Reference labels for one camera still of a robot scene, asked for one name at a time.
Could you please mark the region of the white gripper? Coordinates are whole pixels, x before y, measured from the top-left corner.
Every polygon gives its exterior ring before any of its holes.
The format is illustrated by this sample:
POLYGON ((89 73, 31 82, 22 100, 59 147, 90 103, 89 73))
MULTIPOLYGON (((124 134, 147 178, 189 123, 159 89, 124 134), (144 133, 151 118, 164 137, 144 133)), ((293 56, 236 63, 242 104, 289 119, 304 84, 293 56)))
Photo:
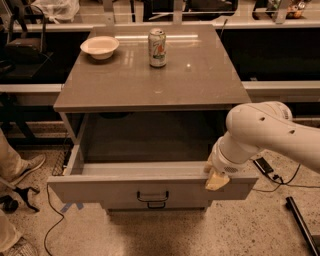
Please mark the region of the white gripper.
POLYGON ((232 139, 220 137, 214 144, 211 156, 204 166, 204 172, 208 174, 205 188, 210 191, 221 189, 230 181, 226 174, 241 171, 246 161, 247 154, 238 143, 232 139))

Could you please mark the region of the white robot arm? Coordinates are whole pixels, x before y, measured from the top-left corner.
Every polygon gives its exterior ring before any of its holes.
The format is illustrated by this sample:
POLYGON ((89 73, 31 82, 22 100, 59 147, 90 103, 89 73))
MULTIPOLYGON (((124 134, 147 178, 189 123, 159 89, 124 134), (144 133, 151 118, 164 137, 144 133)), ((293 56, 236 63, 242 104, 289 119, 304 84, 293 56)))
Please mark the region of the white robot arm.
POLYGON ((253 156, 267 149, 320 172, 320 129, 292 121, 277 101, 240 104, 226 117, 226 133, 214 144, 205 165, 205 188, 216 191, 253 156))

